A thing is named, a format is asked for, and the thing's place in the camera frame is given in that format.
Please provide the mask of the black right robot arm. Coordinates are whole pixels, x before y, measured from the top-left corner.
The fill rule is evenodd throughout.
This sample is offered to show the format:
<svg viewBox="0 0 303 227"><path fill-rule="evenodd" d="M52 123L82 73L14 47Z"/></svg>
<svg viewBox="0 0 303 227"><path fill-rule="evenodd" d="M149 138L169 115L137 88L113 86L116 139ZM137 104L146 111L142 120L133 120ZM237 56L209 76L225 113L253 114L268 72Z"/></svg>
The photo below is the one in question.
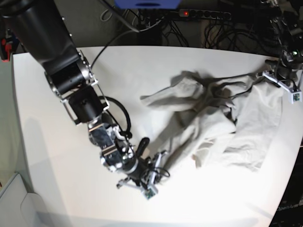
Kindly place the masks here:
<svg viewBox="0 0 303 227"><path fill-rule="evenodd" d="M156 184L169 177L161 167L165 152L143 158L150 140L134 147L130 129L123 130L109 112L112 98L98 95L98 80L83 52L79 52L52 0L3 0L0 15L5 24L43 67L52 92L75 124L86 124L91 143L100 148L100 161L125 179L117 188L138 189L146 197L158 193Z"/></svg>

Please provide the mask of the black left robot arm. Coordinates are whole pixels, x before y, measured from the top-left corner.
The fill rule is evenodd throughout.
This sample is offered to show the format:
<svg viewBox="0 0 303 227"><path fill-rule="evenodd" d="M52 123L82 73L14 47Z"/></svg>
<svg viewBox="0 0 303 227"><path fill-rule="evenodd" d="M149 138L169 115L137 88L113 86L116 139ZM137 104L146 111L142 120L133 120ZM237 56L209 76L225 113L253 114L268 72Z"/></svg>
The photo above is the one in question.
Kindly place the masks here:
<svg viewBox="0 0 303 227"><path fill-rule="evenodd" d="M267 60L269 74L277 83L284 83L288 92L298 92L297 72L303 69L303 2L301 0L262 0L272 8L270 23L281 48L277 61Z"/></svg>

